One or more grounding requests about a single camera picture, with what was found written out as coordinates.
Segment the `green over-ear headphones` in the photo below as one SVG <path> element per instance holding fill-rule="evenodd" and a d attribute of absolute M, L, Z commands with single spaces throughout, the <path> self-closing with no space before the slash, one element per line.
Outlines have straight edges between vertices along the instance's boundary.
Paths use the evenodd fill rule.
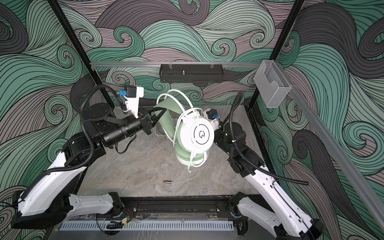
<path fill-rule="evenodd" d="M 214 129 L 201 108 L 194 107 L 181 91 L 171 89 L 160 94 L 156 107 L 167 111 L 159 120 L 166 137 L 173 143 L 180 163 L 190 168 L 201 167 L 214 143 Z"/>

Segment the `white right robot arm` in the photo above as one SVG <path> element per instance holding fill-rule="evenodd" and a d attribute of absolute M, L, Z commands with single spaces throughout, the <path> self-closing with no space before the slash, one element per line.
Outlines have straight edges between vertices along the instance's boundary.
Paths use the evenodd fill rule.
<path fill-rule="evenodd" d="M 229 124 L 215 130 L 214 142 L 228 154 L 234 172 L 255 187 L 269 206 L 265 208 L 238 192 L 229 200 L 233 217 L 253 220 L 277 240 L 318 240 L 324 232 L 324 223 L 310 217 L 290 198 L 260 156 L 246 145 L 247 135 L 242 126 L 233 125 L 238 148 L 231 139 Z"/>

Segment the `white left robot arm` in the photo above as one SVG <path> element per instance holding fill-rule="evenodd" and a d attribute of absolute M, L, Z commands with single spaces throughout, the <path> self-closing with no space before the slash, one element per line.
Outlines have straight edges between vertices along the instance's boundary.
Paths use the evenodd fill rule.
<path fill-rule="evenodd" d="M 71 217 L 100 214 L 118 217 L 124 210 L 120 196 L 110 192 L 101 196 L 81 197 L 65 191 L 76 177 L 98 158 L 127 138 L 135 140 L 139 131 L 147 135 L 158 123 L 165 108 L 139 107 L 137 116 L 117 119 L 112 108 L 98 103 L 80 111 L 84 132 L 66 142 L 52 165 L 25 191 L 13 194 L 17 211 L 13 229 L 48 229 Z"/>

